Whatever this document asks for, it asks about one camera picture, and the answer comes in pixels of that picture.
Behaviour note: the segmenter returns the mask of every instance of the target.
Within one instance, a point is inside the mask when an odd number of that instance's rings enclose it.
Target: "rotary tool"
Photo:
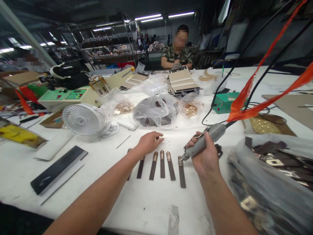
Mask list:
[[[195,138],[197,138],[197,142],[195,143],[195,145],[193,147],[190,148],[184,148],[185,149],[185,153],[182,156],[182,161],[187,161],[189,158],[194,158],[195,156],[197,156],[199,153],[201,153],[203,150],[205,150],[206,148],[206,142],[204,139],[204,133],[208,132],[209,135],[211,136],[213,142],[218,141],[223,134],[225,133],[226,129],[231,126],[234,122],[230,122],[226,125],[220,124],[220,123],[216,123],[208,128],[206,128],[204,130],[204,132],[202,132],[201,135],[199,136],[195,136]]]

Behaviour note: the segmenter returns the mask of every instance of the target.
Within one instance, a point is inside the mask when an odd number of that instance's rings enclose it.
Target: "desk fan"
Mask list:
[[[86,103],[66,107],[62,117],[65,125],[79,135],[97,134],[100,138],[107,138],[120,130],[118,124],[112,125],[107,121],[100,108]]]

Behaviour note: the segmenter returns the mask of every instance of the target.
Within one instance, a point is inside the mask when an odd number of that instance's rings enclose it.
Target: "hand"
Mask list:
[[[204,133],[206,149],[192,159],[193,165],[200,178],[209,179],[212,174],[220,174],[217,150],[208,132]],[[198,139],[192,138],[186,145],[193,147]]]
[[[152,153],[159,144],[162,143],[164,139],[160,138],[160,136],[163,136],[163,134],[159,132],[149,132],[140,138],[135,149],[142,155],[141,157]]]

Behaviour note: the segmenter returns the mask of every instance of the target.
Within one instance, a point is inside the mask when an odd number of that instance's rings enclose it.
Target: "man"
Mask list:
[[[135,148],[87,188],[47,229],[44,235],[97,234],[109,216],[134,166],[153,152],[164,140],[163,134],[150,132],[142,136]],[[219,170],[215,145],[207,132],[206,149],[192,159],[211,212],[217,235],[257,235],[257,231],[240,209]],[[187,147],[197,141],[193,138]]]
[[[165,46],[163,49],[161,66],[164,69],[171,69],[176,63],[180,63],[181,65],[187,66],[188,69],[192,69],[192,55],[191,53],[186,53],[184,50],[188,35],[188,26],[182,24],[177,28],[174,43]]]

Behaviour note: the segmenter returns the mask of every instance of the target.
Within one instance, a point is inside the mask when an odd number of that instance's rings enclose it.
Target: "table surface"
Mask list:
[[[235,73],[239,77],[231,77],[226,87],[240,91],[256,67],[236,68]],[[260,68],[257,75],[259,78],[265,71],[266,66]],[[209,73],[221,71],[221,69],[209,69]],[[196,82],[198,77],[204,74],[204,70],[194,70],[192,74]],[[262,94],[277,94],[274,88],[280,85],[287,86],[297,79],[297,76],[267,74],[259,85],[251,101],[263,102]],[[136,105],[142,99],[148,97],[144,93],[131,94],[131,101]],[[212,218],[207,209],[204,194],[198,176],[191,161],[184,162],[186,189],[180,188],[178,155],[182,155],[184,145],[195,134],[203,131],[201,121],[210,109],[212,96],[200,96],[204,103],[203,111],[197,122],[191,122],[180,114],[170,127],[146,128],[139,127],[132,132],[121,127],[119,133],[107,139],[90,141],[80,135],[71,139],[50,162],[41,162],[33,159],[35,150],[5,141],[0,145],[0,201],[5,204],[16,206],[22,210],[37,213],[52,219],[57,218],[89,185],[112,167],[126,153],[128,148],[133,148],[139,138],[147,132],[159,131],[164,134],[164,142],[157,151],[169,151],[173,158],[173,166],[176,181],[171,181],[167,163],[165,163],[165,179],[160,178],[160,162],[157,162],[154,181],[149,180],[152,164],[152,154],[146,156],[142,178],[136,179],[137,164],[132,171],[130,180],[125,186],[112,209],[111,214],[104,222],[103,227],[112,229],[121,234],[154,234],[163,235],[168,233],[171,206],[177,206],[179,211],[179,234],[215,234]],[[288,126],[301,138],[313,140],[313,131],[294,120],[278,108],[271,110],[271,114],[284,117]],[[226,120],[228,114],[216,114],[214,111],[207,117],[205,123],[214,124]],[[18,123],[18,117],[10,118]],[[28,127],[38,120],[23,124]],[[39,124],[29,128],[31,131],[52,139],[61,129],[48,129]],[[129,138],[118,149],[129,135]],[[228,183],[228,170],[226,160],[230,150],[240,141],[244,134],[242,122],[238,121],[227,129],[227,133],[217,142],[222,146],[224,155],[220,159],[221,173]],[[83,159],[85,165],[68,182],[59,188],[42,206],[30,182],[41,172],[53,164],[73,146],[79,146],[88,152]]]

